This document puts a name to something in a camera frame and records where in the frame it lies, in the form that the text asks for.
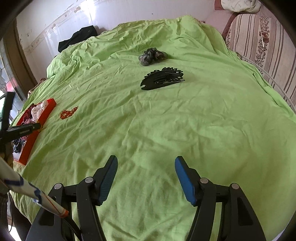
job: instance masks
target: red beaded bracelet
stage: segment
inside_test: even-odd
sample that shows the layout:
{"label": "red beaded bracelet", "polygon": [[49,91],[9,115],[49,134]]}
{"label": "red beaded bracelet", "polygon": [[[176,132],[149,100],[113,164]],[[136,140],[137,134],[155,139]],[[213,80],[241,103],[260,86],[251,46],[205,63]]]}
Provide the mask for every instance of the red beaded bracelet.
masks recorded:
{"label": "red beaded bracelet", "polygon": [[60,118],[63,120],[63,119],[66,119],[70,116],[72,116],[74,114],[74,112],[77,110],[78,106],[73,108],[72,110],[63,110],[62,113],[61,113],[61,116]]}

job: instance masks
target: green bedsheet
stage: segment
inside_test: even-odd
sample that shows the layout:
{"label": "green bedsheet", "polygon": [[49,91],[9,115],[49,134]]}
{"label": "green bedsheet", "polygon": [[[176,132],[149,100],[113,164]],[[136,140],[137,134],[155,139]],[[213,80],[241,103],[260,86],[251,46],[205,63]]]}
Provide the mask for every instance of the green bedsheet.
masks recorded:
{"label": "green bedsheet", "polygon": [[[141,66],[138,56],[150,47],[169,59]],[[143,77],[163,67],[183,70],[185,81],[141,90]],[[213,27],[191,16],[121,24],[64,50],[47,74],[24,110],[49,98],[57,106],[28,164],[15,169],[48,193],[55,183],[92,176],[116,155],[111,192],[98,208],[107,240],[185,240],[196,208],[175,173],[178,155],[213,183],[238,183],[267,240],[289,222],[296,208],[296,117]],[[72,117],[60,119],[76,106]],[[14,199],[33,221],[39,207]],[[212,240],[219,220],[216,212]]]}

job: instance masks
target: blue gripper pad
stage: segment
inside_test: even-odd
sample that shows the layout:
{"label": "blue gripper pad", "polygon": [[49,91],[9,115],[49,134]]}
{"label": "blue gripper pad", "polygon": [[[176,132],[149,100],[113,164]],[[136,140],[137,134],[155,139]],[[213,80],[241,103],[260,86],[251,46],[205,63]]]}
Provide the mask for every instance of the blue gripper pad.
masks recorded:
{"label": "blue gripper pad", "polygon": [[182,156],[178,156],[175,159],[175,170],[187,201],[194,206],[197,200],[195,198],[194,193],[194,184],[192,183],[192,180],[189,177],[191,168],[187,166]]}
{"label": "blue gripper pad", "polygon": [[110,192],[112,183],[115,178],[115,174],[117,172],[118,168],[118,160],[115,157],[109,166],[106,175],[102,181],[101,188],[100,188],[100,194],[99,194],[99,202],[102,204],[104,201],[107,200],[108,194]]}

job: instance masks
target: black hair clip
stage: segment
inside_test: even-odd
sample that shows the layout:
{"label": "black hair clip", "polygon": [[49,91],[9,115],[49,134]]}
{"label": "black hair clip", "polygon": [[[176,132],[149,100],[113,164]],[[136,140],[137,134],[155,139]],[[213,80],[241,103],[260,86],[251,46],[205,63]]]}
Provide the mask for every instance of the black hair clip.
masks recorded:
{"label": "black hair clip", "polygon": [[183,80],[183,71],[165,67],[162,70],[154,70],[151,73],[148,73],[142,80],[140,86],[142,90],[154,90],[164,86],[176,84],[182,82]]}

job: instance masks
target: striped pillow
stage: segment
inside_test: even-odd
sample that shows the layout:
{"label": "striped pillow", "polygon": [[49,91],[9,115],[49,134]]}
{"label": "striped pillow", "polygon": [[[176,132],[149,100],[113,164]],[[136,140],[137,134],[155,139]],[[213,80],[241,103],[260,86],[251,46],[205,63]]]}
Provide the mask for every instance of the striped pillow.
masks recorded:
{"label": "striped pillow", "polygon": [[296,51],[279,21],[255,14],[240,14],[232,22],[225,41],[230,50],[254,64],[295,110]]}

